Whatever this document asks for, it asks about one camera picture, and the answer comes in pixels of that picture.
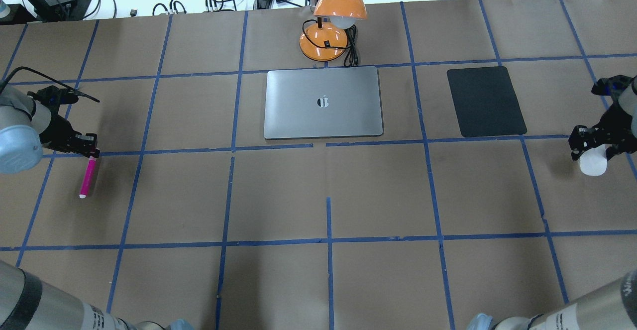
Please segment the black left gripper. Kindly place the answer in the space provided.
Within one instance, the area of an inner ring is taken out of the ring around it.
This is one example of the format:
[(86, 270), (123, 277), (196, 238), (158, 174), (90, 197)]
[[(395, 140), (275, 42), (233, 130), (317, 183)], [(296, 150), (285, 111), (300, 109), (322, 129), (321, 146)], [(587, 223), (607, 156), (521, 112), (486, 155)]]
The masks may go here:
[(79, 101), (79, 96), (66, 88), (50, 86), (34, 93), (33, 99), (51, 112), (49, 124), (39, 133), (39, 139), (45, 148), (64, 153), (90, 153), (90, 158), (100, 157), (100, 149), (89, 152), (89, 143), (96, 144), (98, 135), (87, 133), (84, 139), (82, 133), (75, 131), (70, 122), (59, 115), (61, 105), (75, 104)]

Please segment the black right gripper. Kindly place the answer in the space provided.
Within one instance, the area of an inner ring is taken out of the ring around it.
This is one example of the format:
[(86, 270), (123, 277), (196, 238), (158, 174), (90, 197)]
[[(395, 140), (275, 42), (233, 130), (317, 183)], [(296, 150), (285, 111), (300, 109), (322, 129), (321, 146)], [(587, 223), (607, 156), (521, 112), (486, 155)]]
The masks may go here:
[(603, 144), (608, 160), (615, 155), (633, 154), (636, 139), (636, 77), (616, 75), (600, 78), (591, 88), (596, 96), (611, 96), (612, 104), (592, 127), (578, 124), (569, 136), (571, 158), (579, 160), (585, 151)]

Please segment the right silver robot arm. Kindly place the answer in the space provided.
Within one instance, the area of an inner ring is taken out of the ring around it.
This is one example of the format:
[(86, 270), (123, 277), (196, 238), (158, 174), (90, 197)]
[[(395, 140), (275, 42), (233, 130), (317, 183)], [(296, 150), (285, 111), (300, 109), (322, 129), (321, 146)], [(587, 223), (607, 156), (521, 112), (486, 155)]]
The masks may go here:
[[(624, 75), (597, 80), (591, 92), (610, 96), (611, 106), (599, 122), (576, 126), (568, 142), (571, 158), (587, 176), (600, 176), (608, 161), (636, 151), (636, 79)], [(562, 308), (532, 318), (509, 317), (500, 322), (480, 313), (469, 330), (634, 330), (636, 328), (636, 272), (589, 292)]]

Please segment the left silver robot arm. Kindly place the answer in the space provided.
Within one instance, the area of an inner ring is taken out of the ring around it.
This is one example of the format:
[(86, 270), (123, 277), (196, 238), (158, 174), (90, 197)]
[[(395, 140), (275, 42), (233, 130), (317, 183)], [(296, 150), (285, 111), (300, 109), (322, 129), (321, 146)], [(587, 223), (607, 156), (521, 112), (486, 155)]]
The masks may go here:
[[(59, 115), (63, 104), (86, 94), (58, 80), (36, 93), (9, 85), (17, 67), (1, 81), (1, 172), (16, 174), (38, 165), (44, 149), (98, 157), (97, 135), (75, 131)], [(104, 316), (34, 274), (1, 263), (1, 328), (3, 330), (101, 330)]]

